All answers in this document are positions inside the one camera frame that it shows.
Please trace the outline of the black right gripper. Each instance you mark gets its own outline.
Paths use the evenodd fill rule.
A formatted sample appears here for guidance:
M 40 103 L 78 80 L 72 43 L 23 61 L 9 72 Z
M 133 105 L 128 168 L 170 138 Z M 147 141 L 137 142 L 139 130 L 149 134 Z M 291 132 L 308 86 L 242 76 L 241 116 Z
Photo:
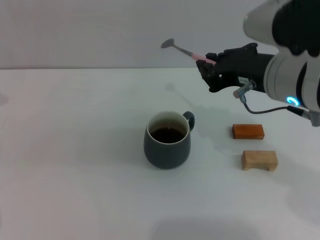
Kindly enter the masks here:
M 197 61 L 198 71 L 209 87 L 210 92 L 219 92 L 228 87 L 241 87 L 239 78 L 255 82 L 255 91 L 264 92 L 264 75 L 273 58 L 271 54 L 259 53 L 257 43 L 249 43 L 239 48 L 226 49 L 216 54 L 209 52 L 205 56 L 216 62 Z

